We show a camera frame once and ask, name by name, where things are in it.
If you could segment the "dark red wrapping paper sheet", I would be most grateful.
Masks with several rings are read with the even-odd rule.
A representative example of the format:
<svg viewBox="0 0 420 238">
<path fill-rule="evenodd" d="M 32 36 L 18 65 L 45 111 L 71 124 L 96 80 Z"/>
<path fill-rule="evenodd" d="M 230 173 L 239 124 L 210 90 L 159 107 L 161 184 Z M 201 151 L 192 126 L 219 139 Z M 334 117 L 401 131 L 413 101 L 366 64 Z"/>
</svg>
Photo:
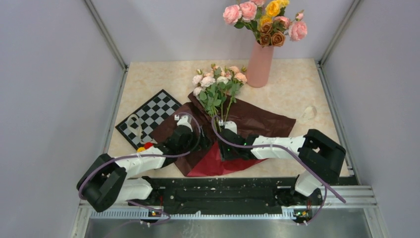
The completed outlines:
<svg viewBox="0 0 420 238">
<path fill-rule="evenodd" d="M 222 161 L 216 135 L 210 125 L 210 116 L 192 93 L 188 95 L 188 98 L 190 102 L 183 104 L 177 112 L 187 112 L 198 121 L 205 135 L 210 139 L 211 148 L 175 159 L 174 164 L 182 175 L 186 177 L 221 176 L 245 170 L 259 163 L 258 160 L 241 158 Z M 288 137 L 296 123 L 295 119 L 274 114 L 239 99 L 231 105 L 228 120 L 236 123 L 238 134 L 242 137 L 250 134 Z"/>
</svg>

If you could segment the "red paper flower bouquet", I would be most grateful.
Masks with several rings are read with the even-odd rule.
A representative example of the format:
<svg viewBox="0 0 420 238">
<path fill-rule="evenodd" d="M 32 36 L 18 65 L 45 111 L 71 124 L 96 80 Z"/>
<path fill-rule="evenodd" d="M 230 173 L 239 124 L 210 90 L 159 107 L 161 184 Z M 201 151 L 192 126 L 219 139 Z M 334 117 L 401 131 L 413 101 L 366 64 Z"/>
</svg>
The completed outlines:
<svg viewBox="0 0 420 238">
<path fill-rule="evenodd" d="M 210 71 L 196 70 L 192 79 L 195 86 L 193 95 L 211 117 L 218 115 L 225 122 L 228 119 L 230 107 L 236 103 L 236 96 L 247 84 L 246 67 L 210 66 Z"/>
</svg>

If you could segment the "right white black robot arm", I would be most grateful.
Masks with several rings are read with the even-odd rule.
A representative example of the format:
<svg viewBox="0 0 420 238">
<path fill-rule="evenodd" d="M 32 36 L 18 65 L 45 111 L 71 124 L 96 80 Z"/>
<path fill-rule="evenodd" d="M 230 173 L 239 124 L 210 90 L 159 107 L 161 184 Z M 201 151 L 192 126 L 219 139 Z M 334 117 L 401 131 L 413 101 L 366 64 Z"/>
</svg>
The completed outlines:
<svg viewBox="0 0 420 238">
<path fill-rule="evenodd" d="M 290 191 L 296 204 L 304 204 L 323 185 L 340 201 L 345 199 L 331 186 L 338 182 L 346 149 L 317 129 L 296 137 L 249 135 L 243 138 L 230 129 L 216 133 L 227 151 L 244 160 L 294 159 L 305 171 Z"/>
</svg>

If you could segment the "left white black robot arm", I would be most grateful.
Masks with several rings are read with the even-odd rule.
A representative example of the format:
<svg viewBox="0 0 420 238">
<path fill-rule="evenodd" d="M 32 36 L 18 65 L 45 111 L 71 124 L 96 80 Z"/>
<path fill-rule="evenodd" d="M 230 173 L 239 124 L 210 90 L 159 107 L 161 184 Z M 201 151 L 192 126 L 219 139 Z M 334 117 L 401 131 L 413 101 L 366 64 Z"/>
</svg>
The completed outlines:
<svg viewBox="0 0 420 238">
<path fill-rule="evenodd" d="M 103 212 L 114 203 L 139 199 L 147 205 L 158 201 L 159 192 L 143 179 L 134 176 L 146 171 L 164 168 L 196 151 L 210 147 L 210 139 L 202 129 L 194 132 L 189 126 L 179 125 L 164 142 L 127 156 L 111 157 L 101 154 L 76 185 L 79 197 L 97 212 Z"/>
</svg>

